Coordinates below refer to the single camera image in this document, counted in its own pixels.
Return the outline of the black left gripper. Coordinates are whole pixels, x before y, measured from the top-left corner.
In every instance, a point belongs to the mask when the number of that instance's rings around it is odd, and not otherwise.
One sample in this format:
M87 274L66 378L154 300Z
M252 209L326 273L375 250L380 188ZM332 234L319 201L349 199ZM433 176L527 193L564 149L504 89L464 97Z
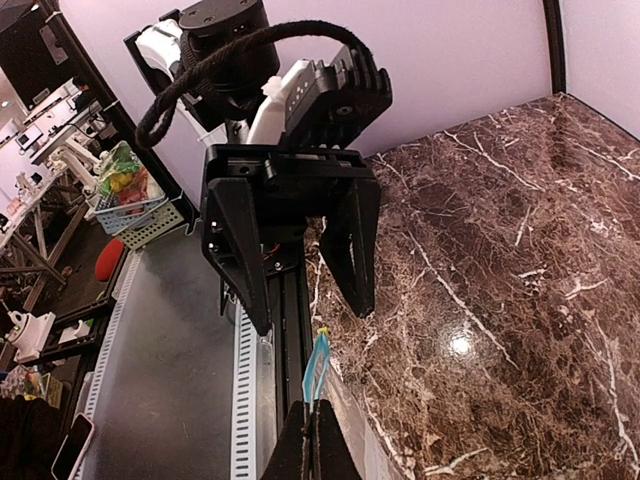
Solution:
M321 255L352 312L365 318L375 309L380 199L354 150L214 145L203 172L203 254L265 336L272 319L259 233L301 235L307 219L324 217Z

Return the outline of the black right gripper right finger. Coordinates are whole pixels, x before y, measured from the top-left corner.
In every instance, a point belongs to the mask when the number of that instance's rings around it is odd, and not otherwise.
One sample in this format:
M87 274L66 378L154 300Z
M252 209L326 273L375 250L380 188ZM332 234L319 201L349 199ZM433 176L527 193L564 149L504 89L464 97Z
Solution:
M314 403L310 443L313 479L361 479L328 400L321 399Z

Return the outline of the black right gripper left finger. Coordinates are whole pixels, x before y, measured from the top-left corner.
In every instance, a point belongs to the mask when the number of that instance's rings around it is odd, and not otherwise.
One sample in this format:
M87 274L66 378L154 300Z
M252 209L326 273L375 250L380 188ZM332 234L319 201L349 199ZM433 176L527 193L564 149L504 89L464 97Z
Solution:
M311 478L313 424L309 404L292 404L262 480Z

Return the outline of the clear zip top bag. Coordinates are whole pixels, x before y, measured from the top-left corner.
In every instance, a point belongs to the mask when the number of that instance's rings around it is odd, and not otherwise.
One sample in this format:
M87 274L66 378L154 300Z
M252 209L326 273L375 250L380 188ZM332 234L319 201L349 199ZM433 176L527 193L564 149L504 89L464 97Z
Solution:
M369 424L363 408L336 370L326 327L317 330L303 376L302 393L311 414L316 401L325 399L331 403L361 479L402 477Z

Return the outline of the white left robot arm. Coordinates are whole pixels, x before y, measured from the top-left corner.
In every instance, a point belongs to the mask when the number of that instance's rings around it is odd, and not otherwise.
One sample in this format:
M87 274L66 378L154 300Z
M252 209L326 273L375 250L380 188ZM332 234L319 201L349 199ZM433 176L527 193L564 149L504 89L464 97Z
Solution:
M307 222L322 218L321 254L352 312L369 315L381 189L352 143L391 106L388 73L348 29L271 25L259 1L201 1L169 25L176 46L151 50L169 83L136 141L156 146L179 103L203 127L226 128L205 157L204 257L265 335L268 281L302 261Z

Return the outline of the blue basket of toys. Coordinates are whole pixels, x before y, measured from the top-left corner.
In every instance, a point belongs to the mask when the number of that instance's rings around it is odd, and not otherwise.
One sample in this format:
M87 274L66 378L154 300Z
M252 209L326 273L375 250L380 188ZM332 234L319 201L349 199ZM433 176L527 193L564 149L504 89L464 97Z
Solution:
M106 234L139 250L184 223L174 203L130 145L121 141L101 154L95 217Z

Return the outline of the red round stool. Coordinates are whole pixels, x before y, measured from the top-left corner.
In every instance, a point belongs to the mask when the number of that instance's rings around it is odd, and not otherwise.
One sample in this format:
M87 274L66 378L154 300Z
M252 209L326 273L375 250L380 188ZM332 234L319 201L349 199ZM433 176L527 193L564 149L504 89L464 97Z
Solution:
M113 238L100 253L95 264L95 278L105 283L111 278L118 261L125 249L125 245L118 238Z

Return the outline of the smartphone with pink case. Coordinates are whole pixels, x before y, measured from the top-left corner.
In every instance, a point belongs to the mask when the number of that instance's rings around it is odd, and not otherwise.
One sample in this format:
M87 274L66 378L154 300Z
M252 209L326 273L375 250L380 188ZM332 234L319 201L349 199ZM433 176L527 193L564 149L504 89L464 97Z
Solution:
M74 478L95 431L95 424L85 414L75 416L51 466L51 475L55 480Z

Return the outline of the black left frame post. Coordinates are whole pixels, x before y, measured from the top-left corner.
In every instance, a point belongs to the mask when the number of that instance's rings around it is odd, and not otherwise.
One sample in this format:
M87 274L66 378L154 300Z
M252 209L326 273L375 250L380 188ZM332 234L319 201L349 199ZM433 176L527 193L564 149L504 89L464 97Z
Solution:
M542 6L547 31L552 93L565 93L567 88L566 56L560 1L543 0Z

